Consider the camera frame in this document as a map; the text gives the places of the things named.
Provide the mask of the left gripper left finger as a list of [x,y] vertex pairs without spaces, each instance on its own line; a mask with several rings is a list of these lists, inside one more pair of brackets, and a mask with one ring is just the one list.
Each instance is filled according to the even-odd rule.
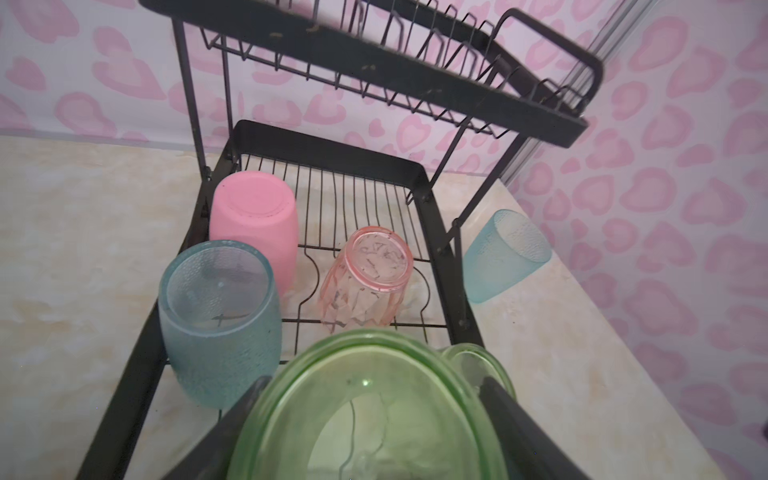
[[164,479],[225,479],[245,422],[271,380],[271,376],[256,380]]

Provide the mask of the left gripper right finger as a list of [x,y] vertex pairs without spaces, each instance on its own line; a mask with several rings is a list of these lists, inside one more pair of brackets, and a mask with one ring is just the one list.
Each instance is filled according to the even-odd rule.
[[501,445],[509,479],[589,479],[495,379],[483,380],[479,397]]

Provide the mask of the green cup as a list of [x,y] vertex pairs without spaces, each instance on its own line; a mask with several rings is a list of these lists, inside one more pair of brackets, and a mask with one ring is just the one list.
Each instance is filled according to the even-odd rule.
[[504,479],[476,391],[440,350],[361,329],[326,338],[270,381],[231,479]]
[[476,391],[480,390],[486,378],[493,378],[512,399],[517,399],[506,369],[484,347],[473,343],[454,344],[441,349],[440,356]]

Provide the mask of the teal textured cup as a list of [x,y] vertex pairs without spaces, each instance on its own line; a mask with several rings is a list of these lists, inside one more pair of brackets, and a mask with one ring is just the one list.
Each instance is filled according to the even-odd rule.
[[226,410],[278,369],[279,292],[255,248],[216,240],[183,251],[162,275],[158,308],[170,365],[196,404]]
[[508,209],[496,211],[463,255],[468,300],[490,300],[538,270],[551,257],[550,243],[526,216]]

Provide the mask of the clear pink plastic cup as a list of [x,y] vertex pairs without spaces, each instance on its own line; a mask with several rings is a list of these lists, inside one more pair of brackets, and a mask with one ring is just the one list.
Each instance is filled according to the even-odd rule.
[[414,270],[405,241],[380,226],[355,231],[335,258],[319,296],[330,332],[389,326]]

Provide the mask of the opaque pink plastic cup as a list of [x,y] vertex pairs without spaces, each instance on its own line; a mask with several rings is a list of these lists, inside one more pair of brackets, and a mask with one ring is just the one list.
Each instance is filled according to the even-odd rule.
[[216,187],[209,226],[211,240],[245,243],[268,260],[280,296],[293,284],[298,255],[296,198],[280,178],[241,171]]

